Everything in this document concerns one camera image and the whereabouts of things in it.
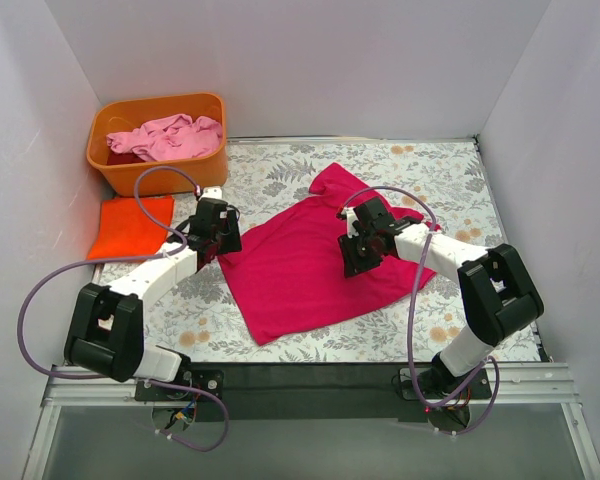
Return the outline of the magenta t shirt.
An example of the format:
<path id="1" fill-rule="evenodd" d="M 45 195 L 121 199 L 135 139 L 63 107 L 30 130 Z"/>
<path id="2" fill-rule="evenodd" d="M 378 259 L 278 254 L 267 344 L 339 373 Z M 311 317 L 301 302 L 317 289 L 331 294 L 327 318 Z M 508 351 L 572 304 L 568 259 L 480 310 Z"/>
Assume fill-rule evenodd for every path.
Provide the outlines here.
<path id="1" fill-rule="evenodd" d="M 309 197 L 242 234 L 242 249 L 218 262 L 252 338 L 278 338 L 322 328 L 384 308 L 434 278 L 427 269 L 387 257 L 348 278 L 338 238 L 346 225 L 337 208 L 352 194 L 372 197 L 366 184 L 337 163 L 321 171 Z"/>

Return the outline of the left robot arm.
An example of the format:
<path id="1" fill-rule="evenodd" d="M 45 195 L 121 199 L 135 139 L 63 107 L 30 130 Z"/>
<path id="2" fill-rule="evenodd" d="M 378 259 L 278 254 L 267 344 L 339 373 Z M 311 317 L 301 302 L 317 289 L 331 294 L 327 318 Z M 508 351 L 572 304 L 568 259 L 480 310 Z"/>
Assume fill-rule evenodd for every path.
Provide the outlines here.
<path id="1" fill-rule="evenodd" d="M 173 400 L 193 386 L 188 358 L 144 339 L 144 314 L 217 256 L 241 250 L 239 213 L 219 187 L 206 188 L 195 213 L 147 260 L 107 285 L 83 287 L 64 347 L 65 360 L 110 379 L 152 379 Z"/>

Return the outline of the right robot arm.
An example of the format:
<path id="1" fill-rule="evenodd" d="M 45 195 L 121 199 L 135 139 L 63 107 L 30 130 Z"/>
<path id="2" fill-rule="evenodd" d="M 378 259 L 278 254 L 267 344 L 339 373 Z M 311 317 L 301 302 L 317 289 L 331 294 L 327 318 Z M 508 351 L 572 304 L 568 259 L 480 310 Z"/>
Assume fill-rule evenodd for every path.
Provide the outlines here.
<path id="1" fill-rule="evenodd" d="M 413 217 L 395 218 L 377 197 L 343 207 L 336 216 L 347 224 L 338 239 L 346 277 L 393 257 L 416 263 L 418 276 L 431 270 L 460 289 L 465 327 L 433 357 L 428 369 L 410 372 L 420 399 L 459 395 L 503 341 L 544 312 L 524 262 L 509 244 L 486 248 L 463 243 Z"/>

